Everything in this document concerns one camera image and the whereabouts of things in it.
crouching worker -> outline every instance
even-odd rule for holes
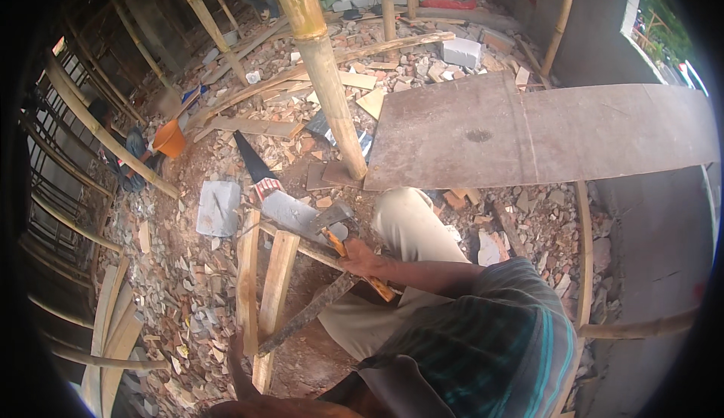
[[[143,138],[140,127],[138,125],[133,126],[128,131],[128,137],[123,136],[114,131],[111,127],[113,122],[113,114],[108,104],[101,98],[95,98],[95,100],[88,106],[88,112],[91,113],[98,120],[108,133],[113,135],[113,138],[121,143],[121,146],[126,148],[126,151],[130,152],[135,158],[143,162],[147,167],[153,169],[158,163],[158,157],[152,157],[156,154],[156,151],[148,142]],[[126,165],[125,162],[120,160],[111,150],[101,145],[101,158],[110,167],[118,180],[119,186],[125,191],[139,192],[146,186],[146,179],[136,173],[131,167]]]

concrete column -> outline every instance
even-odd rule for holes
[[[149,41],[148,48],[174,74],[182,74],[190,56],[176,31],[168,23],[156,0],[125,0],[140,31]]]

green foliage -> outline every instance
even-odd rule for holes
[[[674,15],[673,5],[670,4],[669,0],[639,0],[638,7],[644,16],[645,34],[655,45],[655,49],[647,48],[647,53],[652,60],[665,60],[662,52],[662,49],[665,48],[671,57],[673,65],[684,60],[695,62],[692,41],[689,39],[681,20]],[[670,30],[663,25],[650,26],[652,11],[664,21]]]

wooden axe handle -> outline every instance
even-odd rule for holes
[[[337,253],[339,253],[339,256],[346,257],[347,256],[347,249],[345,248],[345,245],[342,243],[342,241],[339,240],[338,237],[336,237],[332,232],[326,228],[321,229],[321,233],[324,234],[324,237],[327,238],[328,241],[331,242],[332,245],[334,245],[334,249],[337,250]],[[381,296],[386,302],[390,302],[392,299],[394,299],[394,292],[390,287],[388,287],[386,284],[382,282],[377,277],[362,277],[367,283],[370,284],[376,291],[379,296]]]

red bag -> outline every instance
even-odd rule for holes
[[[420,2],[421,7],[425,8],[449,8],[452,10],[473,10],[477,6],[475,0],[466,2],[458,2],[457,0],[423,0]]]

